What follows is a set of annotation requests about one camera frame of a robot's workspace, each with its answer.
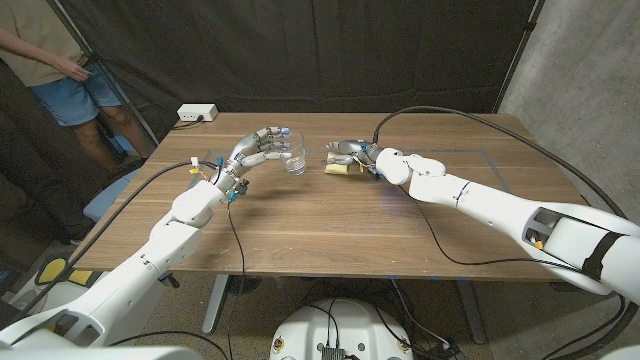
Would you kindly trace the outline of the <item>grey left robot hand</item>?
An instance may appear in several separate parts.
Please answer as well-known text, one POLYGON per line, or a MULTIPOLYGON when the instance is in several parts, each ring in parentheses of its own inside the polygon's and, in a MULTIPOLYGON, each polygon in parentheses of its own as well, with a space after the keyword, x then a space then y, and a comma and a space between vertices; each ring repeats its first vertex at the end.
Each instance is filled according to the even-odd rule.
POLYGON ((286 160, 292 157, 288 127, 267 126, 243 137, 231 150, 224 166, 212 183, 223 193, 229 193, 251 168, 267 160, 286 160))

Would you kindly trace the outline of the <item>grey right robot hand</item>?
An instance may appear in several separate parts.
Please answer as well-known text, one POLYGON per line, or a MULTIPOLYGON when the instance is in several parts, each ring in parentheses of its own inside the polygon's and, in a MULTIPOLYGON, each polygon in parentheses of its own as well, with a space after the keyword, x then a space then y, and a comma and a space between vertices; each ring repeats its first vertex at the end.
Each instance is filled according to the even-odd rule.
POLYGON ((326 145, 329 154, 327 165, 351 165, 358 163, 370 173, 379 175, 376 168, 376 159, 383 150, 375 143, 364 140, 333 141, 326 145))

